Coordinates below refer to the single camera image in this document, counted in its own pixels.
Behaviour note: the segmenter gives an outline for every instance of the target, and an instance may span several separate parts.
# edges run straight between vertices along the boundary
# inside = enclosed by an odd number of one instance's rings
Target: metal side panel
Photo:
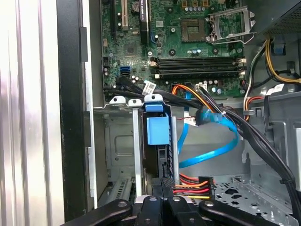
[[[0,225],[64,223],[56,2],[0,2]]]

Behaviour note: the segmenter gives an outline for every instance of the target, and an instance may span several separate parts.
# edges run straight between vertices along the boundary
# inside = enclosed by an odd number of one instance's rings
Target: motherboard
[[[141,88],[150,81],[171,92],[179,83],[215,98],[243,96],[243,44],[208,40],[208,17],[238,7],[238,0],[103,0],[104,87],[118,89],[125,76]],[[241,13],[219,18],[221,36],[242,29]]]

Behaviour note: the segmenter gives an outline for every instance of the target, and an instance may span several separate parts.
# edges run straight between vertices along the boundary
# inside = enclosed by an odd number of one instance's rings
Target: metal panel
[[[60,225],[56,3],[0,3],[0,225]]]
[[[299,2],[300,0],[244,0],[244,5],[256,15],[253,31],[261,33],[279,23],[282,16]]]

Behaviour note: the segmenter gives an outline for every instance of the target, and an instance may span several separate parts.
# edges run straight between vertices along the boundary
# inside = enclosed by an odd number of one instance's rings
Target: blue drive bracket
[[[163,98],[161,95],[146,95],[144,98],[146,112],[164,112]],[[169,117],[148,117],[146,119],[148,145],[168,145]]]

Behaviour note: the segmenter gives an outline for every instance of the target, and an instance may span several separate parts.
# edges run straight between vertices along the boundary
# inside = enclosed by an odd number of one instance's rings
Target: yellow wire
[[[301,83],[301,79],[287,79],[287,78],[283,78],[283,77],[279,76],[276,73],[276,71],[274,70],[272,61],[271,61],[270,50],[269,50],[270,45],[271,45],[271,40],[268,40],[267,44],[266,44],[266,48],[265,48],[265,56],[266,56],[266,59],[267,59],[267,62],[268,62],[268,67],[271,70],[271,72],[273,73],[273,75],[276,78],[278,78],[279,80],[284,81],[284,82],[297,82],[297,83],[299,82],[299,83]]]
[[[191,199],[210,199],[209,196],[189,196],[187,195],[186,197],[191,198]]]

